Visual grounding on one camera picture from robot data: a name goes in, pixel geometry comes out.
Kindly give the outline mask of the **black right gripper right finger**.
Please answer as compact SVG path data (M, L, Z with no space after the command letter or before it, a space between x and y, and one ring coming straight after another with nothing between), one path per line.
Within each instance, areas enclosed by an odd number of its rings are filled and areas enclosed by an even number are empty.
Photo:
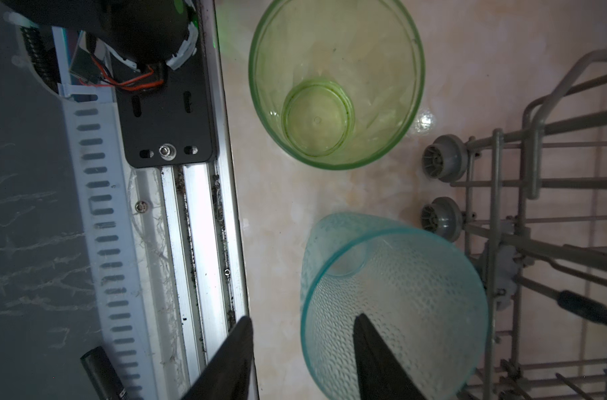
M355 318L353 343L361 399L425 400L364 313Z

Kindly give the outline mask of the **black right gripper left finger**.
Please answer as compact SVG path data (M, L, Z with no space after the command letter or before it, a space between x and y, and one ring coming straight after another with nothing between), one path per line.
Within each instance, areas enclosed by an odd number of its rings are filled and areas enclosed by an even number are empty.
M253 323L243 316L183 400L248 399L253 365Z

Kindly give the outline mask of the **teal plastic cup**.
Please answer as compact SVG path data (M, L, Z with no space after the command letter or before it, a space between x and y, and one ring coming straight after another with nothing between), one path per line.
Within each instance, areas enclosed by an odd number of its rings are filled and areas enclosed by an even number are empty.
M463 388L489 325L484 286L455 245L361 213L333 213L312 228L300 313L305 363L330 399L359 396L353 326L360 314L428 399Z

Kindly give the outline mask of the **green transparent glass cup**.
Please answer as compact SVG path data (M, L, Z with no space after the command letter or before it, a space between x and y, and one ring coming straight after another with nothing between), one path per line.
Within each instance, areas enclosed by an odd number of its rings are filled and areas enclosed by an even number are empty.
M248 82L285 153L349 170L385 156L410 129L425 55L399 1L274 1L253 35Z

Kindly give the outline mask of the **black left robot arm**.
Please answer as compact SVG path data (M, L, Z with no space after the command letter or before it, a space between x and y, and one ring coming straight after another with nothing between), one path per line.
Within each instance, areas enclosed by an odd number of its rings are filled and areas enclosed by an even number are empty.
M176 70L196 48L191 1L15 0L4 3L38 25L83 30L135 63Z

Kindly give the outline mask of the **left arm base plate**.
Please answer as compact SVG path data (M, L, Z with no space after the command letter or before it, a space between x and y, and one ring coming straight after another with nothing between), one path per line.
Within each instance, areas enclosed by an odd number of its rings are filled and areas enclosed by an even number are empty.
M209 163L218 156L205 57L198 52L164 85L116 93L123 153L133 168Z

